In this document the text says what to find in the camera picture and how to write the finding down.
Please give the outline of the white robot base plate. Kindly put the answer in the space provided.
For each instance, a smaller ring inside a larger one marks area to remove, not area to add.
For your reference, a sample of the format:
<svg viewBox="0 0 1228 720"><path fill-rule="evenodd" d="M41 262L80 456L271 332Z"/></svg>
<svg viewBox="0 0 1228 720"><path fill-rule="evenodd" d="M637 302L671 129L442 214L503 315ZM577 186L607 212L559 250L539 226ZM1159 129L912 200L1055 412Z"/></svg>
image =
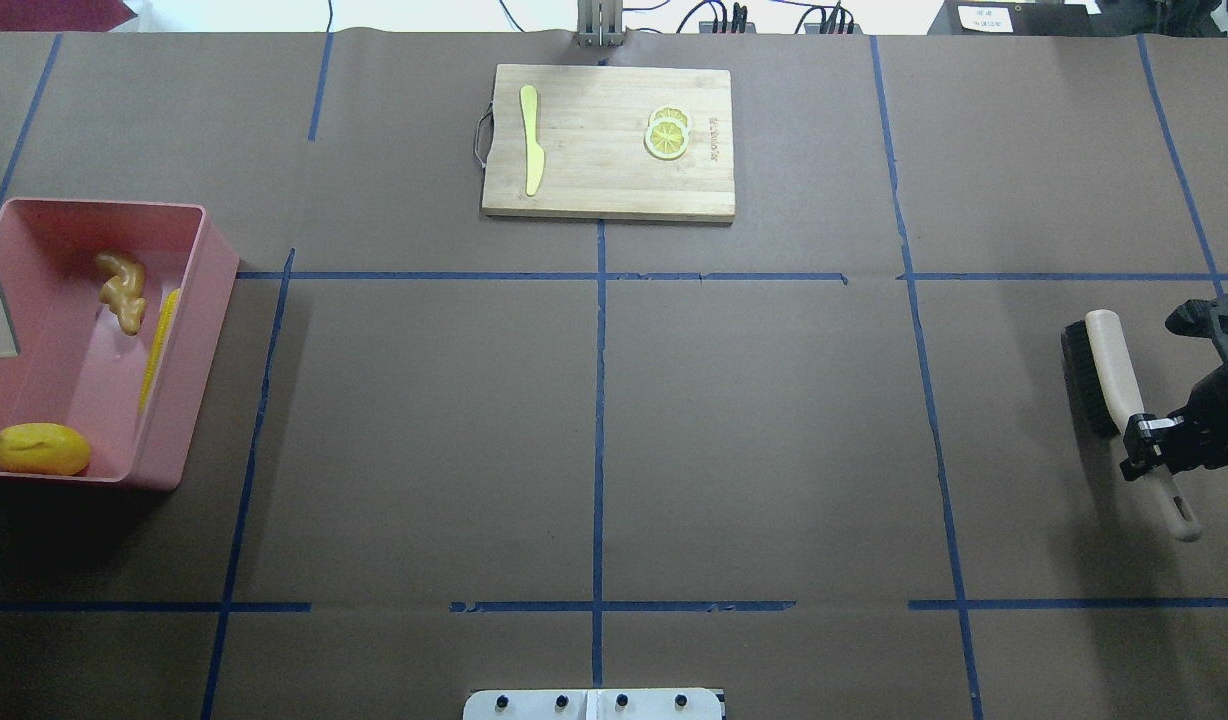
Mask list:
<svg viewBox="0 0 1228 720"><path fill-rule="evenodd" d="M476 691L463 719L725 719L723 693L682 688Z"/></svg>

